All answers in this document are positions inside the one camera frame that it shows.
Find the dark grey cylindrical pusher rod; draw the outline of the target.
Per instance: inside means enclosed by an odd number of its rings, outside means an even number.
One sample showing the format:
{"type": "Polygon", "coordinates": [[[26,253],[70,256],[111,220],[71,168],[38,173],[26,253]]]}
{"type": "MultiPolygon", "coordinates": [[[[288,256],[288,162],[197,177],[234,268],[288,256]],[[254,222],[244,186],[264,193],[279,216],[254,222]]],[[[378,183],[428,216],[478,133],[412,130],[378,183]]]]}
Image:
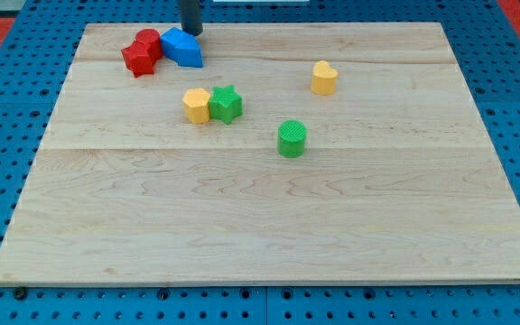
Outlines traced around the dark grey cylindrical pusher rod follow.
{"type": "Polygon", "coordinates": [[[203,22],[199,0],[178,0],[181,28],[184,32],[193,36],[199,36],[203,32],[203,22]]]}

